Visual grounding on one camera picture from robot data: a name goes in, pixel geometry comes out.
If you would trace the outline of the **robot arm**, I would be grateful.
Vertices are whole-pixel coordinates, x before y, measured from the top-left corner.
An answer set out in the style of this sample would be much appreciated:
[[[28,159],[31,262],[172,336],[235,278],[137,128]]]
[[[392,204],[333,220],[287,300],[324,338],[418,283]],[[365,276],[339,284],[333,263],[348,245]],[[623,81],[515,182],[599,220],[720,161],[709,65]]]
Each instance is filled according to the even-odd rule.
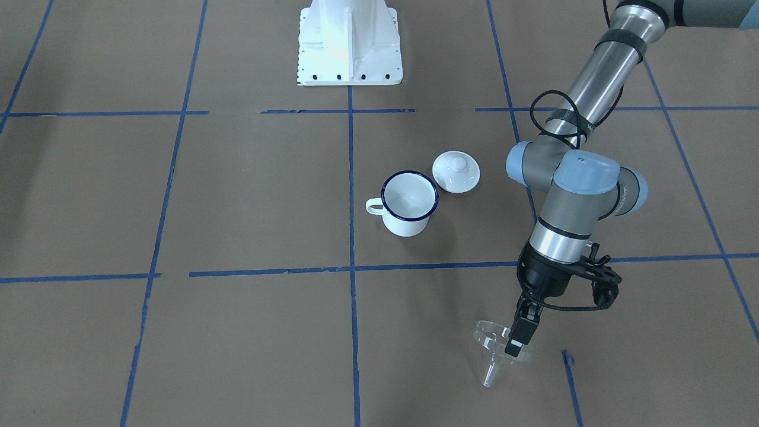
[[[508,176],[547,194],[537,222],[518,259],[521,296],[504,353],[519,356],[540,322],[546,299],[561,297],[575,276],[591,282],[592,311],[608,309],[618,297],[621,276],[595,260],[591,243],[597,222],[624,216],[647,200],[640,173],[582,149],[616,106],[624,82],[645,59],[648,47],[673,27],[757,28],[756,1],[623,1],[609,28],[562,102],[534,141],[511,149]]]

